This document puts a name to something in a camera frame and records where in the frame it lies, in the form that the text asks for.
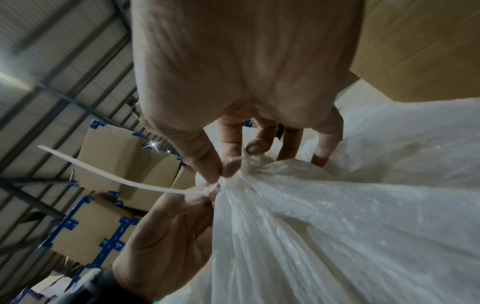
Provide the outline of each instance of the person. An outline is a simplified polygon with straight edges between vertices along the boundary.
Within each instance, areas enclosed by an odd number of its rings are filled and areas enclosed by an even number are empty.
[[[133,0],[135,77],[142,114],[208,183],[250,154],[295,157],[304,128],[318,131],[311,162],[323,166],[343,136],[334,107],[359,40],[363,0]],[[222,156],[203,128],[216,122]],[[58,300],[153,302],[184,286],[212,252],[212,198],[164,194],[112,269]]]

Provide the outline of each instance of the person's right hand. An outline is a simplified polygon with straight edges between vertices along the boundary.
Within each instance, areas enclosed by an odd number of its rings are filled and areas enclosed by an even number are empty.
[[[251,154],[285,126],[279,159],[294,157],[303,128],[319,132],[312,163],[342,139],[333,106],[358,43],[363,0],[136,0],[133,54],[142,112],[206,181],[233,175],[242,125]],[[217,120],[222,160],[203,131]]]

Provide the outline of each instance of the white zip tie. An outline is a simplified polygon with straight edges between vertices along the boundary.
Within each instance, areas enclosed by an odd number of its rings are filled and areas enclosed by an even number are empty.
[[[176,193],[176,194],[183,194],[183,195],[203,195],[203,196],[209,196],[210,192],[215,190],[216,185],[213,185],[212,189],[210,187],[206,187],[203,189],[203,191],[188,191],[188,190],[178,190],[178,189],[171,189],[171,188],[163,188],[163,187],[158,187],[158,186],[153,186],[153,185],[146,185],[146,184],[140,184],[131,180],[127,180],[124,178],[121,178],[119,176],[113,175],[111,173],[105,172],[103,170],[100,170],[98,168],[95,168],[91,165],[88,165],[82,161],[79,161],[78,159],[75,159],[73,157],[70,157],[68,155],[65,155],[61,153],[60,151],[45,147],[45,146],[38,146],[40,149],[47,151],[55,156],[58,156],[61,159],[66,160],[67,162],[70,162],[80,168],[83,168],[87,171],[90,171],[92,173],[98,174],[104,178],[107,178],[109,180],[115,181],[117,183],[127,185],[127,186],[132,186],[135,188],[140,188],[140,189],[145,189],[145,190],[151,190],[155,192],[168,192],[168,193]]]

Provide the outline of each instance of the plastic sheet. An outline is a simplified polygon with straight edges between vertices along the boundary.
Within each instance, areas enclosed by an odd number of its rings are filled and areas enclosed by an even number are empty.
[[[250,157],[220,182],[185,303],[479,303],[480,103],[363,111],[325,170]]]

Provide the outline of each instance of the corrugated metal roof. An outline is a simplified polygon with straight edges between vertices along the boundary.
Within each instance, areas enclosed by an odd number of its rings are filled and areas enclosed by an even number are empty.
[[[0,71],[21,82],[21,88],[0,86],[0,185],[13,185],[29,195],[20,199],[11,195],[12,188],[0,189],[0,302],[53,269],[64,268],[65,257],[37,248],[58,222],[27,201],[68,213],[81,197],[91,194],[68,183],[69,164],[37,145],[75,156],[92,119],[98,119],[92,109],[97,116],[154,138],[126,105],[138,96],[130,4],[117,3],[118,10],[111,0],[0,2]]]

